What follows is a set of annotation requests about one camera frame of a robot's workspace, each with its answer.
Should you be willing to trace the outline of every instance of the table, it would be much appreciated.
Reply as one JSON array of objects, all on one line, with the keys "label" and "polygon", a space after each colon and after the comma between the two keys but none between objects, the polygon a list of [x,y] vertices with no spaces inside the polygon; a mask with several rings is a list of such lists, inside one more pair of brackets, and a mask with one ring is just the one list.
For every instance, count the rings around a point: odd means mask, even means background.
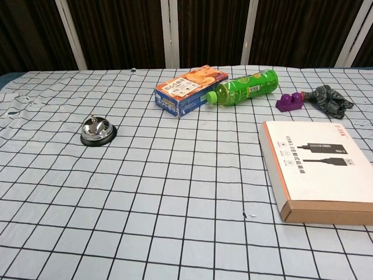
[{"label": "table", "polygon": [[[342,123],[373,162],[373,71],[273,68],[274,94],[181,119],[153,88],[190,69],[28,72],[0,91],[3,279],[373,279],[373,226],[285,224],[266,171],[263,121]],[[342,120],[282,93],[329,84]],[[80,143],[91,114],[118,136]]]}]

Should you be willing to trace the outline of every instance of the bottle label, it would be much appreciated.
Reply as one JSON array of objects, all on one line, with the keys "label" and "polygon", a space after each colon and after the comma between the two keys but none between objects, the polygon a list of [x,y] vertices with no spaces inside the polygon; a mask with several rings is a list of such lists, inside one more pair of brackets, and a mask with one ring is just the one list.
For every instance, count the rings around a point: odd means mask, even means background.
[{"label": "bottle label", "polygon": [[257,92],[259,89],[261,89],[261,86],[260,86],[260,85],[248,87],[248,88],[247,88],[247,95],[246,95],[246,98],[249,98],[250,93],[252,93],[252,92]]}]

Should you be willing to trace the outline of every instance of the usb cable box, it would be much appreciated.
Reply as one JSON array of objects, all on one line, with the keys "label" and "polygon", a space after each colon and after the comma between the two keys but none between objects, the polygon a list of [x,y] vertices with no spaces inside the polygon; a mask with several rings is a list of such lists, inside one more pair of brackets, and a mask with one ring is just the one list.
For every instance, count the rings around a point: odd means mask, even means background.
[{"label": "usb cable box", "polygon": [[259,140],[282,220],[373,225],[373,167],[341,124],[267,121]]}]

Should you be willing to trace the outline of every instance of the usb cable picture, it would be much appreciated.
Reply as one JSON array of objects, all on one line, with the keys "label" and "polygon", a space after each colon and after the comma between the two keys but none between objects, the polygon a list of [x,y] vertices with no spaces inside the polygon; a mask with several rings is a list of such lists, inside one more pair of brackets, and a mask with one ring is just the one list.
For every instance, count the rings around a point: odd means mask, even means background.
[{"label": "usb cable picture", "polygon": [[329,165],[336,166],[348,166],[354,165],[354,162],[351,159],[342,159],[340,157],[330,157],[328,159],[304,159],[304,162],[324,162]]},{"label": "usb cable picture", "polygon": [[310,150],[312,153],[344,153],[344,154],[347,154],[343,145],[339,145],[339,144],[307,143],[307,145],[298,146],[297,148]]}]

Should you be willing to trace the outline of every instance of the cracker box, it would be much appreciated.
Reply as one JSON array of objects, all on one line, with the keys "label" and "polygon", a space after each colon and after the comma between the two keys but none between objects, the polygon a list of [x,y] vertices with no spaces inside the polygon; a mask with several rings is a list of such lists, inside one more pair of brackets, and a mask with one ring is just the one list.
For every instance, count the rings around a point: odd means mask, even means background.
[{"label": "cracker box", "polygon": [[208,65],[161,83],[154,89],[156,104],[176,117],[206,103],[207,92],[228,78],[228,74]]}]

